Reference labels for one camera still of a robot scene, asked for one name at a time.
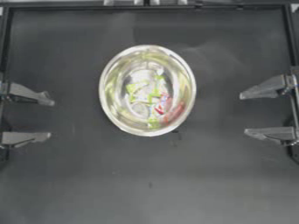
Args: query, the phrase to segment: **black surface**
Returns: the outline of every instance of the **black surface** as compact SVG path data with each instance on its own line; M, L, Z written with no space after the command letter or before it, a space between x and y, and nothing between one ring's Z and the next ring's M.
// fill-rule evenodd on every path
M99 76L116 53L156 44L191 65L198 98L179 133L131 136L99 105ZM15 150L0 171L0 222L297 223L298 165L243 129L280 126L287 98L239 92L290 68L280 10L19 11L8 74L58 105L10 105L18 130L52 139Z

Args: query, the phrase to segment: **clear glass bowl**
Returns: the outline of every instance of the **clear glass bowl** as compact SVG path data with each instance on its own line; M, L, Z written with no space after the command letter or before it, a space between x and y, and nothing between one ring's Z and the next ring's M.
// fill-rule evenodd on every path
M124 50L100 76L99 99L107 117L138 136L160 136L176 129L191 113L195 96L188 64L158 45Z

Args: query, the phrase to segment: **black tray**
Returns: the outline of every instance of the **black tray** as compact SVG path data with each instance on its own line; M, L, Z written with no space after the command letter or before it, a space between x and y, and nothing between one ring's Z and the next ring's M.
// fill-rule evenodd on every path
M6 105L16 130L52 138L0 171L2 223L297 223L298 165L243 134L282 126L290 100L239 100L295 64L283 8L11 8L6 75L58 104ZM187 121L152 138L120 131L99 104L106 64L143 44L183 56L199 89Z

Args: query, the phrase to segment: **bowl rim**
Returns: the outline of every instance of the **bowl rim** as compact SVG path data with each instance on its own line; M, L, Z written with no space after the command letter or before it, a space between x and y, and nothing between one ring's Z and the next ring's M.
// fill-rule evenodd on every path
M107 97L106 94L103 94L104 91L104 87L106 87L106 78L108 76L108 70L111 69L111 67L115 65L118 59L126 55L128 55L130 53L135 52L135 51L143 51L148 48L156 48L160 51L163 51L167 55L174 56L178 61L180 62L187 74L190 75L190 79L191 79L191 101L188 103L188 106L186 108L186 110L183 111L182 115L178 117L178 119L174 121L174 123L171 123L167 127L162 128L162 129L156 129L156 130L148 130L148 131L142 131L140 129L132 128L131 126L126 125L123 122L120 122L115 116L112 115L112 113L110 112L110 108L108 108L108 103L107 103ZM192 111L192 107L194 107L194 103L195 103L195 98L196 98L196 81L195 81L195 77L194 77L194 73L192 70L190 68L190 65L187 64L187 62L184 61L184 59L182 58L182 56L175 53L172 50L167 49L163 46L159 45L135 45L130 48L127 48L124 51L122 51L112 59L111 61L107 63L106 68L102 72L100 78L99 78L99 85L98 85L98 94L99 94L99 101L100 101L100 105L102 108L107 114L107 117L110 119L110 121L127 133L134 134L136 136L140 137L156 137L160 136L168 132L171 132L172 130L175 130L182 123L186 121L191 111Z

